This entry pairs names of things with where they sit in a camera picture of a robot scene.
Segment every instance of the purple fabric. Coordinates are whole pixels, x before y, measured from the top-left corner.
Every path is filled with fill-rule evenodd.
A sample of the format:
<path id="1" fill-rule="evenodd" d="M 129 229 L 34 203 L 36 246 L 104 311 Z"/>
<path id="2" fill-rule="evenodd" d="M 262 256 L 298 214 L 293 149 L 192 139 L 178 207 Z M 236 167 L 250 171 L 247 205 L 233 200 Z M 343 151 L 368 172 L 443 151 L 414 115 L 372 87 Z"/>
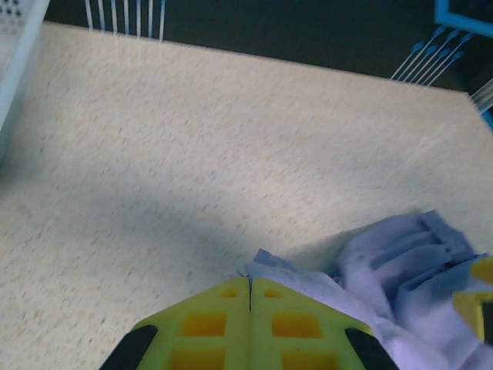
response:
<path id="1" fill-rule="evenodd" d="M 485 370 L 493 368 L 493 348 L 475 337 L 451 301 L 455 291 L 493 291 L 469 274 L 485 257 L 432 211 L 383 220 L 355 237 L 332 277 L 263 250 L 246 272 L 366 322 L 402 370 Z"/>

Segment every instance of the blue wire rack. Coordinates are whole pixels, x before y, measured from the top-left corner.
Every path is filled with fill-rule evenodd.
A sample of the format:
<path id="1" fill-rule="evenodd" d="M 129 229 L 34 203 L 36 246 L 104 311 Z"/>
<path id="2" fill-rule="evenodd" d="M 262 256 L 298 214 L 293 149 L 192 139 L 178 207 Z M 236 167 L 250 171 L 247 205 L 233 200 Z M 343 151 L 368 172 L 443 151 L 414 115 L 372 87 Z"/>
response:
<path id="1" fill-rule="evenodd" d="M 431 86 L 464 52 L 462 46 L 472 38 L 471 33 L 461 36 L 457 29 L 440 26 L 427 42 L 412 47 L 391 80 Z"/>
<path id="2" fill-rule="evenodd" d="M 439 25 L 493 38 L 493 23 L 452 12 L 450 0 L 435 0 L 434 13 L 434 19 Z"/>
<path id="3" fill-rule="evenodd" d="M 490 129 L 493 131 L 493 115 L 489 112 L 486 111 L 482 114 L 483 119 L 486 121 Z"/>

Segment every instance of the yellow-green plastic object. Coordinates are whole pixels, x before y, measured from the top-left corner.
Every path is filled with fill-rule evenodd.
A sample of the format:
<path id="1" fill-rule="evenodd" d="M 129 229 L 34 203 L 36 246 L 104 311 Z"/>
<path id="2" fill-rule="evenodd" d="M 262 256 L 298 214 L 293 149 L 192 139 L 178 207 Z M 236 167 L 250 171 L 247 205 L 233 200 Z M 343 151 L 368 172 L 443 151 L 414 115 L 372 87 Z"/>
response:
<path id="1" fill-rule="evenodd" d="M 471 275 L 493 285 L 493 257 L 475 262 Z M 461 291 L 454 294 L 453 303 L 479 340 L 493 345 L 493 292 Z"/>
<path id="2" fill-rule="evenodd" d="M 363 322 L 248 277 L 138 323 L 101 367 L 116 369 L 398 370 Z"/>

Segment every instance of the white wire rack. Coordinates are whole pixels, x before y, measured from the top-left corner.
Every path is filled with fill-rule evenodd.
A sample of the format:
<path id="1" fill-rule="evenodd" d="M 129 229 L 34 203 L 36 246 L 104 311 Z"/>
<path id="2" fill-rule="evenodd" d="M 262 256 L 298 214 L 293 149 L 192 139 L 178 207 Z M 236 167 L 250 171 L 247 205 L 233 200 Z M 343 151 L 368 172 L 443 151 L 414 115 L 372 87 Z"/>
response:
<path id="1" fill-rule="evenodd" d="M 163 41 L 166 0 L 85 0 L 90 30 L 145 36 Z"/>
<path id="2" fill-rule="evenodd" d="M 485 83 L 478 91 L 471 95 L 480 113 L 493 107 L 493 78 Z"/>

